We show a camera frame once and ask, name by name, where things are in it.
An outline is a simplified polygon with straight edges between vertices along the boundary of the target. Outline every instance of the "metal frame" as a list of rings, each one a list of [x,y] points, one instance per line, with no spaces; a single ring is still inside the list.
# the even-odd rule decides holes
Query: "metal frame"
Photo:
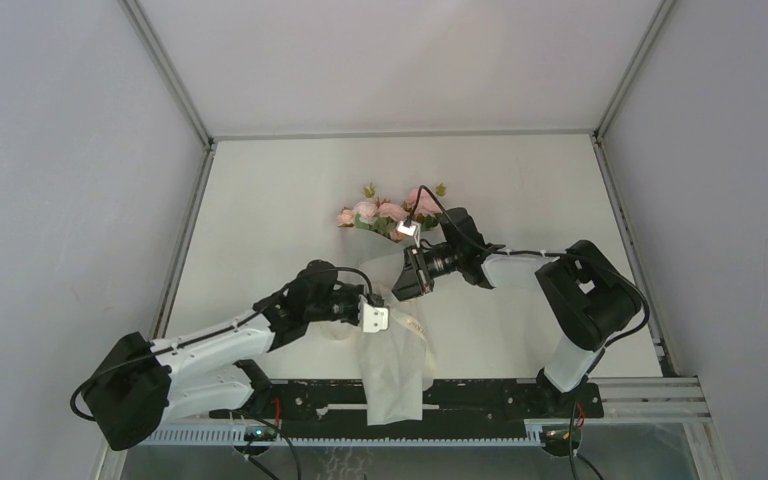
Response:
[[[641,66],[648,57],[652,46],[661,32],[670,13],[673,11],[677,0],[662,0],[655,13],[646,34],[641,39],[633,58],[626,68],[622,80],[614,92],[607,110],[600,120],[598,128],[594,132],[589,131],[452,131],[452,132],[375,132],[375,133],[346,133],[346,134],[313,134],[313,135],[275,135],[275,136],[225,136],[214,139],[210,136],[193,102],[187,92],[172,61],[166,53],[158,38],[145,10],[139,0],[118,0],[123,11],[140,37],[149,57],[158,69],[164,83],[167,85],[175,102],[181,108],[199,141],[205,146],[205,153],[201,158],[201,167],[195,182],[193,193],[187,209],[187,213],[181,229],[181,235],[172,259],[167,281],[162,294],[156,316],[156,323],[152,328],[154,336],[165,333],[169,315],[174,304],[177,288],[183,272],[187,250],[192,239],[196,219],[204,196],[216,143],[220,140],[263,140],[285,138],[353,138],[353,137],[395,137],[395,136],[442,136],[442,135],[525,135],[525,134],[591,134],[594,152],[599,161],[605,187],[611,200],[617,225],[626,248],[626,254],[631,264],[635,280],[644,294],[652,299],[652,291],[649,288],[640,258],[635,247],[635,236],[623,206],[622,196],[614,181],[607,155],[604,151],[603,138],[614,120],[623,100],[634,82]],[[651,332],[656,342],[660,345],[663,358],[669,363],[670,340],[667,330],[663,328],[660,317],[656,315],[655,305],[652,306],[653,322]],[[696,378],[615,378],[594,379],[600,387],[605,408],[605,418],[588,419],[595,424],[662,424],[680,423],[684,425],[688,442],[691,445],[694,462],[701,478],[730,479],[725,465],[725,455],[713,428],[708,405],[704,394]],[[525,421],[524,436],[518,439],[488,439],[476,441],[410,441],[404,442],[410,446],[523,446],[534,444],[534,439],[529,438],[527,432],[534,425],[549,425],[558,421],[533,420]],[[219,442],[227,445],[231,442],[239,442],[242,421],[230,422],[212,420],[208,418],[192,419],[175,425],[167,425],[158,429],[146,442],[147,445],[211,445]],[[295,442],[299,446],[339,446],[346,443],[359,445],[358,442],[336,440],[299,440]],[[363,446],[377,446],[401,443],[398,440],[367,441]],[[100,450],[94,478],[103,480],[119,479],[124,467],[126,452],[113,452],[106,445]]]

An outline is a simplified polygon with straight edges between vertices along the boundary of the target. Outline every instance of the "robotic arm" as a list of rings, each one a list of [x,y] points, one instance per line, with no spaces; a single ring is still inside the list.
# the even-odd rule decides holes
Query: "robotic arm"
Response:
[[[243,407],[263,373],[240,360],[301,338],[311,322],[386,328],[389,312],[382,298],[364,294],[363,285],[338,281],[342,270],[359,272],[315,260],[252,310],[186,336],[147,341],[136,332],[126,335],[76,390],[73,411],[96,421],[113,450],[124,450],[164,422]],[[93,416],[77,409],[78,394]]]
[[[431,293],[434,279],[458,271],[481,288],[542,288],[564,336],[537,382],[543,406],[555,412],[596,366],[611,336],[622,331],[644,300],[596,246],[580,240],[565,253],[503,251],[484,242],[464,208],[445,212],[446,241],[405,249],[402,274],[393,288],[399,300]]]

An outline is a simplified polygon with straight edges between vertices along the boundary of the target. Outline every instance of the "flower bouquet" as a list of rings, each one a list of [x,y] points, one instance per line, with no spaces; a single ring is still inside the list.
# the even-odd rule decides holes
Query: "flower bouquet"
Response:
[[[435,190],[438,197],[446,195],[446,186],[442,183],[437,185]],[[354,208],[343,207],[337,215],[338,227],[369,230],[393,242],[399,242],[405,239],[405,234],[396,230],[396,227],[400,221],[408,218],[411,211],[414,212],[413,221],[419,223],[424,232],[440,224],[440,207],[425,191],[419,197],[418,203],[417,189],[413,189],[401,204],[393,203],[387,198],[379,198],[372,183],[363,187],[363,195],[365,199],[358,202]]]

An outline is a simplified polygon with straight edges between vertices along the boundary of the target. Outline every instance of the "white table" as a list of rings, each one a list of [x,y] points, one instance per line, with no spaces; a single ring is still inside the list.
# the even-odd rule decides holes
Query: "white table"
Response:
[[[487,241],[562,250],[586,238],[631,278],[586,135],[223,141],[166,336],[251,308],[312,259],[340,265],[336,215],[370,181],[398,202],[420,183],[445,182],[444,204],[466,207]],[[487,291],[458,274],[438,279],[419,309],[437,378],[534,377],[561,335],[541,291]],[[257,360],[275,379],[358,379],[355,358],[354,337],[329,340],[312,327]],[[661,376],[648,331],[614,345],[594,375]]]

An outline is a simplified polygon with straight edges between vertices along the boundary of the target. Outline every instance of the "white wall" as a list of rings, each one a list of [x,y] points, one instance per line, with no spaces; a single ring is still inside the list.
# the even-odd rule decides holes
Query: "white wall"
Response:
[[[151,324],[200,155],[115,1],[0,1],[0,480],[89,476],[69,395]]]
[[[768,478],[768,2],[681,2],[607,147],[680,366]]]
[[[590,129],[658,0],[144,0],[214,135]]]

